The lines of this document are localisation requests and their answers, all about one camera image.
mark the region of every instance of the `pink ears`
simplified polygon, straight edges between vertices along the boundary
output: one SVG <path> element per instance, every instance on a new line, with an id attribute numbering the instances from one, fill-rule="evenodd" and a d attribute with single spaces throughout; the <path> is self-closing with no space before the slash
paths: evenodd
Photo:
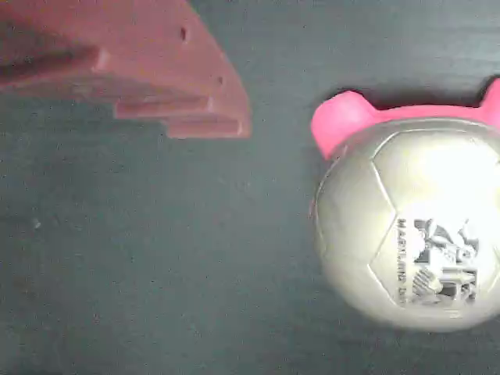
<path id="1" fill-rule="evenodd" d="M 377 110 L 360 94 L 342 92 L 314 112 L 311 131 L 321 155 L 329 159 L 333 150 L 354 134 L 375 124 Z"/>
<path id="2" fill-rule="evenodd" d="M 500 79 L 494 80 L 479 108 L 453 105 L 408 105 L 379 111 L 353 91 L 335 95 L 315 111 L 311 131 L 321 154 L 333 150 L 350 135 L 376 123 L 421 117 L 458 117 L 500 128 Z"/>

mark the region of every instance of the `dark gray surface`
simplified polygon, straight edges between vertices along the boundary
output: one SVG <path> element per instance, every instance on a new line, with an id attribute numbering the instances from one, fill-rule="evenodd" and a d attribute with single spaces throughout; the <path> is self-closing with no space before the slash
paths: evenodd
<path id="1" fill-rule="evenodd" d="M 309 201 L 314 108 L 474 104 L 497 2 L 195 2 L 254 107 L 247 141 L 171 141 L 109 109 L 0 101 L 0 369 L 497 373 L 498 321 L 378 327 L 330 291 Z"/>

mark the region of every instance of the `soccer ball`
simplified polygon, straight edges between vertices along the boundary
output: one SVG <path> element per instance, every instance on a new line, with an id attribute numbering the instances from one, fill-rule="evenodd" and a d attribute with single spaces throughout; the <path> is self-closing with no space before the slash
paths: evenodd
<path id="1" fill-rule="evenodd" d="M 500 136 L 393 120 L 335 148 L 314 208 L 327 279 L 362 313 L 447 331 L 500 313 Z"/>

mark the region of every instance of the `small hole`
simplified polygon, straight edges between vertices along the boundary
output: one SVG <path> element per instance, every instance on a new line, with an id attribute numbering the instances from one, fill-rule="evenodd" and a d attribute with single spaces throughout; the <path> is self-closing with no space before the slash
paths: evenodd
<path id="1" fill-rule="evenodd" d="M 188 41 L 188 29 L 186 29 L 185 27 L 181 27 L 179 31 L 179 36 L 183 43 Z"/>

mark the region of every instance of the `pink plastic piece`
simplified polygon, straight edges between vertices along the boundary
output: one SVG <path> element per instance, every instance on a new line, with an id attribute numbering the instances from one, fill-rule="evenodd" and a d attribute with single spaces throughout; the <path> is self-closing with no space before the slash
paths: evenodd
<path id="1" fill-rule="evenodd" d="M 346 91 L 324 102 L 314 113 L 312 135 L 325 159 L 350 135 L 377 123 L 421 117 L 458 117 L 500 128 L 500 79 L 494 80 L 479 107 L 408 105 L 378 110 L 360 94 Z"/>
<path id="2" fill-rule="evenodd" d="M 239 76 L 186 0 L 0 2 L 0 90 L 114 104 L 175 138 L 252 131 Z"/>

